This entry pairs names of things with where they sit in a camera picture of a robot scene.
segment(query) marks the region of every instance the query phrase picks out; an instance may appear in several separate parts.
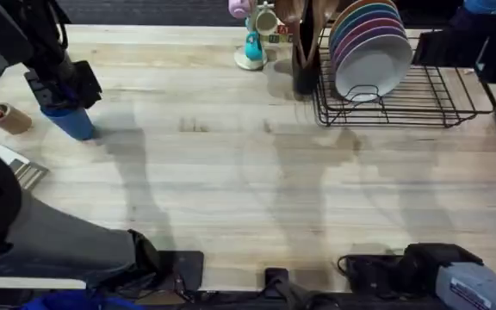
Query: blue cup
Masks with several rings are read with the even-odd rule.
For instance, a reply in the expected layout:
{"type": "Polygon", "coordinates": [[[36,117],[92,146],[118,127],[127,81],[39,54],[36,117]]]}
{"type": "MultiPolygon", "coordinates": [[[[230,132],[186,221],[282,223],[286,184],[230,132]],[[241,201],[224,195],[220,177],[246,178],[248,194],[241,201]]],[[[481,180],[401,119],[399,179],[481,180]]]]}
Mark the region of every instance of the blue cup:
{"type": "Polygon", "coordinates": [[[85,112],[85,108],[41,107],[41,113],[76,140],[83,141],[93,138],[93,124],[85,112]]]}

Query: plate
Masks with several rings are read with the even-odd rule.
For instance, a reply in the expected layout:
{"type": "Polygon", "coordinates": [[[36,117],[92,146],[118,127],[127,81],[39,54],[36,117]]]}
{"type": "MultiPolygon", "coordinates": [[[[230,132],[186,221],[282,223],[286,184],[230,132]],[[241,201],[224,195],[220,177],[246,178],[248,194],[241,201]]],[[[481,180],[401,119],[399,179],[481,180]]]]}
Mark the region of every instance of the plate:
{"type": "Polygon", "coordinates": [[[395,21],[397,21],[401,25],[401,27],[403,27],[401,22],[399,22],[399,20],[397,19],[397,15],[395,13],[392,13],[391,11],[378,10],[378,11],[374,11],[374,12],[369,12],[369,13],[366,13],[364,15],[361,15],[356,20],[350,22],[350,24],[347,25],[346,27],[344,27],[342,29],[338,29],[338,31],[333,36],[331,36],[331,38],[329,40],[328,51],[330,52],[331,55],[333,55],[334,51],[336,51],[336,49],[338,48],[338,44],[353,29],[359,27],[360,25],[364,24],[365,22],[370,22],[370,21],[373,21],[374,19],[381,19],[381,18],[394,19],[395,21]]]}
{"type": "Polygon", "coordinates": [[[395,18],[397,18],[399,21],[401,21],[401,18],[399,17],[399,13],[397,10],[387,4],[384,3],[373,3],[369,5],[365,5],[359,9],[356,9],[353,11],[349,16],[347,16],[343,21],[341,21],[338,24],[338,27],[334,32],[331,31],[331,37],[332,37],[332,42],[339,42],[339,38],[341,37],[342,34],[345,34],[344,28],[351,26],[356,26],[359,21],[359,17],[363,17],[364,15],[376,11],[388,11],[394,14],[395,18]]]}
{"type": "Polygon", "coordinates": [[[359,26],[364,22],[368,22],[375,18],[394,18],[399,20],[397,12],[393,8],[389,9],[378,9],[370,12],[364,12],[361,15],[350,15],[345,19],[345,27],[337,28],[335,33],[331,33],[329,40],[329,50],[334,51],[338,43],[342,40],[342,37],[348,34],[353,28],[359,26]]]}
{"type": "Polygon", "coordinates": [[[375,28],[357,37],[341,52],[334,80],[336,90],[353,102],[374,100],[400,83],[411,60],[411,45],[401,30],[375,28]]]}
{"type": "Polygon", "coordinates": [[[372,4],[372,3],[388,4],[389,6],[393,7],[395,10],[397,10],[397,7],[395,6],[395,4],[391,0],[359,0],[359,1],[356,1],[356,2],[352,3],[349,7],[345,8],[342,11],[342,13],[340,13],[340,15],[338,16],[336,21],[332,24],[331,34],[333,34],[334,31],[336,31],[336,28],[338,27],[340,22],[342,22],[347,16],[349,16],[351,14],[351,12],[353,12],[356,9],[361,8],[363,5],[368,5],[368,4],[372,4]]]}
{"type": "Polygon", "coordinates": [[[405,33],[403,25],[399,23],[399,21],[392,18],[378,18],[374,20],[370,20],[362,23],[361,25],[355,27],[352,31],[350,31],[338,44],[334,54],[331,56],[332,60],[332,68],[336,68],[336,59],[340,55],[340,53],[350,44],[353,40],[356,40],[358,36],[364,35],[366,32],[373,30],[375,28],[380,27],[396,27],[401,32],[405,33]]]}

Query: dish rack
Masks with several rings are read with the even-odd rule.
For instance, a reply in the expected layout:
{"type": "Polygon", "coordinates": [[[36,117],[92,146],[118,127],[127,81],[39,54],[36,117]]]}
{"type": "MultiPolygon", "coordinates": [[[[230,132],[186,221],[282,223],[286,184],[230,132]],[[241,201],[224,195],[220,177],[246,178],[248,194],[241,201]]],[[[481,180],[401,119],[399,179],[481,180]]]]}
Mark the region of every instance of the dish rack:
{"type": "MultiPolygon", "coordinates": [[[[407,29],[413,48],[419,42],[419,34],[411,34],[416,32],[407,29]]],[[[372,85],[360,86],[365,86],[366,90],[376,88],[375,94],[357,94],[360,86],[356,86],[346,96],[340,96],[334,86],[335,74],[328,51],[329,33],[330,25],[319,37],[321,66],[319,81],[312,95],[315,118],[321,126],[453,127],[496,109],[496,100],[489,85],[459,68],[412,65],[405,79],[385,96],[378,96],[378,88],[372,85]],[[470,91],[467,85],[471,78],[479,83],[480,91],[487,96],[489,102],[485,106],[477,106],[474,102],[475,94],[472,96],[471,93],[474,93],[475,87],[470,91]],[[375,95],[375,99],[368,102],[346,99],[354,99],[358,95],[375,95]]]]}

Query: brown cup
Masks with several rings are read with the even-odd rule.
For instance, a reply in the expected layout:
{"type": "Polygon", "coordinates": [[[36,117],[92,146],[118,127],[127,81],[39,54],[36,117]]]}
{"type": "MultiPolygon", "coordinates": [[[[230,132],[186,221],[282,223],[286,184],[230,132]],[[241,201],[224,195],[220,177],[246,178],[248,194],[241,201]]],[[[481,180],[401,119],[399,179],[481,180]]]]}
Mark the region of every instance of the brown cup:
{"type": "Polygon", "coordinates": [[[8,103],[0,103],[4,115],[0,117],[0,128],[10,134],[24,133],[32,126],[32,119],[8,103]]]}

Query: black container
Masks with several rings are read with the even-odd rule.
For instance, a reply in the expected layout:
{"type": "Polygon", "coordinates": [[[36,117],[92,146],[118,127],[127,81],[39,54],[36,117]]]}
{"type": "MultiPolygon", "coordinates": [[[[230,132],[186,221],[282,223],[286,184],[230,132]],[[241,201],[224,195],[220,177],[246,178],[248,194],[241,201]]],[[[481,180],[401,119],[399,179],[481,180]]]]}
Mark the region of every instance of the black container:
{"type": "MultiPolygon", "coordinates": [[[[313,41],[313,10],[312,1],[306,2],[306,13],[303,23],[300,24],[300,41],[306,56],[311,50],[313,41]]],[[[313,62],[306,68],[301,67],[300,54],[297,46],[292,47],[292,72],[294,73],[294,91],[301,95],[311,95],[317,88],[319,81],[320,56],[319,49],[313,57],[313,62]]]]}

